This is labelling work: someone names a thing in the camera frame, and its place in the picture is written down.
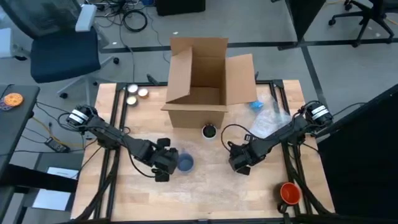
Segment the floor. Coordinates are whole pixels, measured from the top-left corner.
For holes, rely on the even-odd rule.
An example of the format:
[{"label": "floor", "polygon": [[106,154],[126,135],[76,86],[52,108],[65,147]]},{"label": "floor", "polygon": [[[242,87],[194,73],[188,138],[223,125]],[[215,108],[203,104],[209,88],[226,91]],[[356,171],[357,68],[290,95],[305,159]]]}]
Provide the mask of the floor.
[{"label": "floor", "polygon": [[[292,21],[283,1],[271,3],[265,0],[207,0],[205,12],[166,17],[159,17],[153,7],[147,7],[143,11],[153,18],[153,28],[158,31],[159,40],[163,45],[169,45],[170,37],[228,37],[229,42],[296,40]],[[360,29],[359,18],[337,19],[337,23],[333,27],[328,26],[330,17],[342,12],[344,12],[342,2],[325,4],[308,29],[305,40],[355,39]],[[388,18],[398,21],[398,15],[388,15]],[[134,27],[139,27],[140,23],[144,22],[138,16],[134,16],[132,20],[128,23],[134,25]],[[103,18],[98,18],[97,21],[102,26],[110,24]],[[397,25],[390,22],[388,24],[392,30],[398,33]],[[6,16],[2,19],[0,27],[12,27],[15,40],[23,47],[30,49],[32,40],[19,31]],[[123,47],[119,38],[118,26],[113,25],[102,30],[111,43],[107,46],[107,49]],[[129,47],[159,45],[156,33],[150,28],[150,19],[149,25],[142,32],[131,33],[122,27],[121,34],[123,41]],[[374,22],[369,23],[364,34],[365,39],[386,37],[387,33]],[[259,71],[260,79],[300,80],[305,99],[307,101],[316,100],[320,93],[323,93],[332,113],[336,113],[352,103],[369,101],[398,82],[396,75],[398,64],[395,61],[395,58],[398,57],[398,44],[364,44],[356,49],[350,45],[311,46],[308,47],[308,52],[316,71],[315,79],[314,74],[308,71],[302,49],[278,51],[276,47],[230,48],[227,54],[228,56],[253,54],[254,66]],[[163,52],[163,54],[168,60],[170,53]],[[132,82],[133,62],[131,53],[101,54],[100,57],[104,59],[110,55],[119,57],[120,64],[114,65],[111,63],[107,65],[99,72],[98,76],[112,82]],[[158,81],[167,80],[169,64],[163,59],[162,52],[136,52],[134,53],[134,64],[136,66],[136,82],[145,82],[148,73]],[[3,59],[0,60],[0,67],[2,68],[0,83],[37,85],[30,76],[29,60],[20,62],[14,59]],[[317,79],[322,92],[314,87],[313,81]],[[70,80],[39,84],[41,87],[39,101],[68,111],[74,109],[75,105],[84,103],[85,91],[82,85],[76,86],[73,91],[69,91],[69,98],[66,100],[55,94],[59,88],[68,82]],[[59,111],[51,108],[46,108],[46,110],[54,116],[60,114]],[[349,112],[350,110],[341,113],[340,117]],[[37,108],[35,109],[35,117],[45,124],[54,122]],[[34,121],[29,121],[27,127],[47,135],[44,129]],[[74,144],[81,143],[77,134],[63,131],[57,125],[54,125],[52,131],[62,141]],[[24,135],[37,141],[44,140],[29,131],[25,131]],[[50,151],[42,144],[32,143],[25,139],[20,140],[17,149]],[[12,163],[33,168],[37,156],[33,153],[15,153]],[[13,222],[21,200],[22,196],[15,194],[3,223]],[[35,217],[32,219],[39,218],[41,223],[47,223],[45,220],[51,220],[53,223],[54,219],[49,217],[59,217],[57,221],[65,221],[65,216],[58,215],[58,213],[43,211],[35,213],[34,209],[29,210],[27,216]]]}]

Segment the white paper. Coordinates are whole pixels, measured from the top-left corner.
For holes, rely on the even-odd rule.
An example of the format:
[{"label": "white paper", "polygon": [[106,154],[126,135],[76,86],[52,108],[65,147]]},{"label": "white paper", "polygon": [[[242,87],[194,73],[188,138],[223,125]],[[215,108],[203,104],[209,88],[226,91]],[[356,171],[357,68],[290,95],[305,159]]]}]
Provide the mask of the white paper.
[{"label": "white paper", "polygon": [[[78,170],[49,167],[47,173],[76,179]],[[40,189],[33,207],[65,211],[69,197],[68,192]]]}]

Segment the black chair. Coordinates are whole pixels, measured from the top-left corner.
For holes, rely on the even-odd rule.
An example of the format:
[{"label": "black chair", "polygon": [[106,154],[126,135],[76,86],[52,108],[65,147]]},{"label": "black chair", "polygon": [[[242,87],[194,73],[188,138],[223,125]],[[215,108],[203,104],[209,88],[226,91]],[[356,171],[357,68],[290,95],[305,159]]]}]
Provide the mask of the black chair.
[{"label": "black chair", "polygon": [[57,93],[67,98],[67,89],[84,82],[90,104],[90,85],[110,82],[93,76],[108,62],[119,63],[113,56],[99,61],[98,47],[109,41],[94,23],[94,5],[80,6],[75,0],[0,0],[0,6],[33,39],[30,73],[37,83],[79,77]]},{"label": "black chair", "polygon": [[359,32],[358,38],[353,43],[353,47],[357,47],[361,44],[362,35],[363,35],[370,19],[377,22],[381,27],[383,27],[383,29],[385,29],[390,34],[390,37],[386,40],[386,43],[390,44],[392,42],[394,33],[390,29],[390,27],[386,24],[386,22],[384,22],[384,19],[386,18],[386,13],[388,13],[388,12],[397,13],[398,12],[398,0],[370,0],[370,1],[373,3],[372,8],[364,6],[363,4],[361,4],[357,1],[346,0],[345,1],[345,9],[347,11],[349,11],[352,8],[351,4],[358,6],[361,11],[334,15],[331,18],[331,20],[329,20],[329,25],[332,26],[336,23],[336,18],[339,18],[339,17],[353,17],[353,16],[363,17],[363,19],[359,23],[360,25],[362,25],[362,29],[361,29],[361,32]]}]

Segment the desk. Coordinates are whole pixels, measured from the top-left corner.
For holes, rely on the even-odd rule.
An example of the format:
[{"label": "desk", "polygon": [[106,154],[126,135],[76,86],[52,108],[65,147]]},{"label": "desk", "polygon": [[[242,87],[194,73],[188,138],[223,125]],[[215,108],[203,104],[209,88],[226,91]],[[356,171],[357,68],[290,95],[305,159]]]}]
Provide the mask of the desk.
[{"label": "desk", "polygon": [[[0,94],[7,88],[7,85],[0,85]],[[4,93],[20,93],[24,102],[12,110],[0,111],[0,154],[9,154],[0,157],[0,176],[5,171],[12,157],[12,152],[17,146],[19,138],[25,128],[27,120],[32,116],[32,110],[36,102],[40,88],[37,86],[9,86]],[[0,187],[0,220],[3,219],[11,197],[14,193],[13,187]]]},{"label": "desk", "polygon": [[[286,80],[284,87],[290,113],[293,114],[304,104],[300,83]],[[107,122],[111,117],[115,89],[116,84],[102,84],[99,87],[95,107]],[[170,176],[170,182],[155,183],[153,179],[143,177],[134,170],[127,151],[122,149],[112,221],[281,217],[272,196],[274,186],[287,181],[280,145],[273,148],[264,162],[252,168],[250,176],[234,173],[228,164],[229,154],[222,147],[219,134],[214,141],[206,141],[198,129],[174,129],[168,113],[160,110],[165,103],[166,87],[150,87],[149,92],[148,99],[140,100],[137,107],[127,109],[126,126],[131,129],[131,136],[151,141],[170,138],[172,146],[178,150],[185,148],[194,157],[195,170],[188,175],[176,170]],[[258,85],[257,92],[270,95],[269,86]],[[119,99],[117,122],[120,120],[121,104],[122,98]],[[229,106],[228,111],[223,126],[238,123],[240,119],[248,122],[255,118],[245,104]],[[244,132],[231,128],[224,137],[240,143]],[[306,143],[317,146],[310,137]],[[88,147],[83,162],[97,148]],[[97,191],[103,155],[104,151],[97,153],[81,172],[72,218],[79,216]],[[301,160],[308,187],[329,211],[334,212],[319,155],[313,149],[302,146]],[[148,167],[138,162],[136,164],[143,172],[150,174]]]}]

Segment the black panel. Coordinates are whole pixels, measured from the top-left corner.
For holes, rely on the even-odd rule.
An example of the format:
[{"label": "black panel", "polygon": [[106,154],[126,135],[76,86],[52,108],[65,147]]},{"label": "black panel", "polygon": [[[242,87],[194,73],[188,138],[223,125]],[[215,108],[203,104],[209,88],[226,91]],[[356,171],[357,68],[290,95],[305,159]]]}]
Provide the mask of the black panel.
[{"label": "black panel", "polygon": [[332,126],[319,144],[336,212],[395,218],[398,85]]},{"label": "black panel", "polygon": [[203,12],[206,0],[157,0],[156,10],[160,16],[182,14],[189,12]]}]

